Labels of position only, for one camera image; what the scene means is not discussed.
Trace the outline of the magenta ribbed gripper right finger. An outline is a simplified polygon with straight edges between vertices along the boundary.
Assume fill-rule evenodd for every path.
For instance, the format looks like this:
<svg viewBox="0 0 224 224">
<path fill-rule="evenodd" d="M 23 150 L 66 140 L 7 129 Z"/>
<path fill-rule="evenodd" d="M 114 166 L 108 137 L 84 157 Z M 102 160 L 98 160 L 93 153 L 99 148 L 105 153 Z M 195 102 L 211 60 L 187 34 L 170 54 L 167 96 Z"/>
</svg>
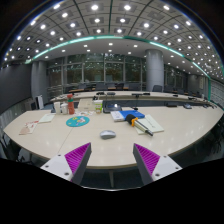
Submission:
<svg viewBox="0 0 224 224">
<path fill-rule="evenodd" d="M 133 155 L 144 185 L 181 170 L 168 155 L 159 156 L 139 144 L 133 145 Z"/>
</svg>

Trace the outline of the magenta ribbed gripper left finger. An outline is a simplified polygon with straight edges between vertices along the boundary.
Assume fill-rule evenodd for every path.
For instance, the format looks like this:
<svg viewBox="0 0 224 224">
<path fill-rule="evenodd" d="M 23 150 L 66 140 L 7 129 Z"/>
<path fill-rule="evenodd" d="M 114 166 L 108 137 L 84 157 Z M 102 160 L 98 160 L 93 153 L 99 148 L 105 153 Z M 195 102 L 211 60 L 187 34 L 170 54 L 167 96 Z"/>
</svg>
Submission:
<svg viewBox="0 0 224 224">
<path fill-rule="evenodd" d="M 87 143 L 68 152 L 58 154 L 46 162 L 42 169 L 79 185 L 91 155 L 91 144 Z"/>
</svg>

